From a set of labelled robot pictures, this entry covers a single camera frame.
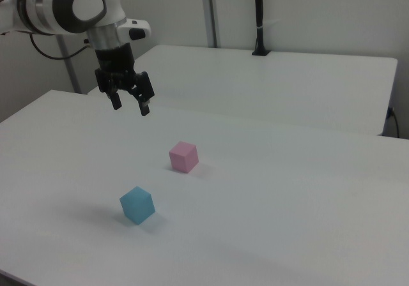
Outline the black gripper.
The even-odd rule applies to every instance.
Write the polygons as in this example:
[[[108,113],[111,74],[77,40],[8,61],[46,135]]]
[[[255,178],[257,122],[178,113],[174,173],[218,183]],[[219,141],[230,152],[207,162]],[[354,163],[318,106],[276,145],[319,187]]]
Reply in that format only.
[[[114,110],[122,107],[118,90],[131,94],[142,116],[150,113],[150,99],[155,93],[147,72],[136,73],[135,59],[129,43],[110,50],[95,50],[100,67],[95,70],[98,88],[111,100]]]

